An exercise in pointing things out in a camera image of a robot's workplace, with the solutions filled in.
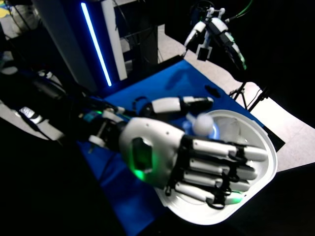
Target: floor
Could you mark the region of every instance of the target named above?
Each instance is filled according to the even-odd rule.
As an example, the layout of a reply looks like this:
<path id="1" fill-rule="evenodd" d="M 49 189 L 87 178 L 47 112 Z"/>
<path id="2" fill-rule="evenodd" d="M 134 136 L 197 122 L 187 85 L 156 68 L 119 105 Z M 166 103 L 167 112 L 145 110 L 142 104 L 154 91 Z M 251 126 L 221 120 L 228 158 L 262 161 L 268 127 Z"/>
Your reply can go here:
<path id="1" fill-rule="evenodd" d="M 0 19 L 4 31 L 9 36 L 15 36 L 10 30 L 8 20 L 8 17 Z M 158 47 L 162 56 L 161 60 L 167 60 L 184 52 L 183 45 L 165 35 L 164 26 L 158 28 Z M 198 61 L 196 58 L 197 56 L 190 51 L 185 57 L 190 64 L 221 87 L 226 93 L 229 93 L 241 85 L 241 83 L 235 81 L 224 69 L 208 61 Z M 259 87 L 254 83 L 247 83 L 245 87 L 247 102 L 254 98 L 258 90 Z M 243 105 L 241 99 L 238 99 L 237 102 Z M 253 109 L 252 114 L 286 142 L 277 153 L 279 161 L 278 171 L 315 161 L 315 129 L 286 112 L 270 98 L 261 101 Z M 21 127 L 29 133 L 42 137 L 41 134 L 32 131 L 19 117 L 1 103 L 0 117 Z M 61 135 L 58 130 L 51 127 L 47 122 L 43 122 L 39 126 L 41 129 L 48 131 L 49 136 L 53 139 Z"/>

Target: blue table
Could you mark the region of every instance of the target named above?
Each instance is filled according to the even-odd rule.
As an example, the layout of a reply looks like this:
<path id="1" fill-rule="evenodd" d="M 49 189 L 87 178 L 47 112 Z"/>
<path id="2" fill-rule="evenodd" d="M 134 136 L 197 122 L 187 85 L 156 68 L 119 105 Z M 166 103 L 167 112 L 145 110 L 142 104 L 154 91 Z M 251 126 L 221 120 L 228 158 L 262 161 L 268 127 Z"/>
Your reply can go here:
<path id="1" fill-rule="evenodd" d="M 216 88 L 221 96 L 221 98 L 213 97 L 215 102 L 212 110 L 235 111 L 263 126 L 259 120 L 185 60 L 107 97 L 106 100 L 131 110 L 132 102 L 140 96 L 145 96 L 150 101 L 170 96 L 210 96 L 204 88 L 205 85 Z M 142 102 L 138 104 L 138 108 L 147 101 Z M 179 118 L 170 123 L 181 125 L 183 120 L 184 118 Z M 93 153 L 88 154 L 89 143 L 81 143 L 80 147 L 127 235 L 138 234 L 165 212 L 165 207 L 159 201 L 154 189 L 129 171 L 120 154 L 102 148 L 96 148 Z"/>

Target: white bottle cap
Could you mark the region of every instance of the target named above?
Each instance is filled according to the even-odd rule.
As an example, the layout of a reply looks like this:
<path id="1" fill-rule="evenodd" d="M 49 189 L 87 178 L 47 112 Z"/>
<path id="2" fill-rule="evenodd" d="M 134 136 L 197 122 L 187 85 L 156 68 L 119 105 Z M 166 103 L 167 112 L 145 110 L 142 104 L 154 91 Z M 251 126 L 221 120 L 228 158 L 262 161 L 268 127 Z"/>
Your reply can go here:
<path id="1" fill-rule="evenodd" d="M 192 130 L 195 135 L 208 136 L 213 132 L 213 123 L 213 118 L 210 115 L 201 113 L 192 123 Z"/>

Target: blue light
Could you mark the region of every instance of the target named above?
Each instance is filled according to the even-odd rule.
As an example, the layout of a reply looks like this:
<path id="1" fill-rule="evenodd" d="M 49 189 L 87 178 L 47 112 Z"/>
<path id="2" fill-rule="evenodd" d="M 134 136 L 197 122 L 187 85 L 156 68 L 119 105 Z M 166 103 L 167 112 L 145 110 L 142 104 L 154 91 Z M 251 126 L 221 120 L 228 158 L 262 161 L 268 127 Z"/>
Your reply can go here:
<path id="1" fill-rule="evenodd" d="M 90 34 L 91 34 L 91 37 L 92 37 L 92 40 L 93 40 L 93 43 L 94 43 L 94 46 L 95 46 L 95 49 L 96 49 L 96 52 L 97 52 L 97 55 L 98 55 L 98 59 L 99 59 L 100 64 L 102 66 L 102 69 L 103 69 L 106 81 L 108 83 L 108 86 L 112 86 L 112 82 L 109 79 L 109 75 L 108 75 L 108 72 L 107 72 L 107 69 L 106 69 L 106 66 L 105 66 L 103 55 L 102 55 L 102 53 L 100 51 L 100 48 L 99 48 L 99 45 L 98 45 L 98 42 L 97 42 L 97 38 L 96 38 L 94 29 L 93 29 L 93 25 L 92 25 L 92 22 L 91 22 L 91 19 L 90 19 L 90 15 L 89 15 L 87 6 L 86 6 L 85 3 L 82 2 L 81 3 L 81 7 L 82 7 L 83 14 L 85 16 L 85 20 L 86 20 L 86 22 L 88 24 L 88 27 L 89 27 L 89 30 L 90 30 Z"/>

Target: blue mat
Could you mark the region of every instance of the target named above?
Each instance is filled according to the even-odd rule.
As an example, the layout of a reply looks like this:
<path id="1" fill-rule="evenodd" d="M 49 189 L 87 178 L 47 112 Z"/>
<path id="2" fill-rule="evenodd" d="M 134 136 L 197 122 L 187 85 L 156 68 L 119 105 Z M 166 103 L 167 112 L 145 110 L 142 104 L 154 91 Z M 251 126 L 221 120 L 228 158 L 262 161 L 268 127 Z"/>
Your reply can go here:
<path id="1" fill-rule="evenodd" d="M 140 96 L 145 96 L 150 101 L 170 96 L 210 96 L 205 85 L 216 88 L 221 95 L 221 98 L 213 97 L 215 102 L 211 110 L 235 111 L 263 126 L 185 60 L 107 97 L 106 101 L 132 110 L 132 102 Z M 141 102 L 137 104 L 138 108 L 148 101 Z M 185 118 L 179 118 L 170 123 L 181 125 L 184 120 Z M 120 154 L 102 148 L 96 148 L 88 154 L 89 143 L 81 143 L 80 147 L 127 235 L 138 234 L 165 211 L 154 189 L 128 170 Z"/>

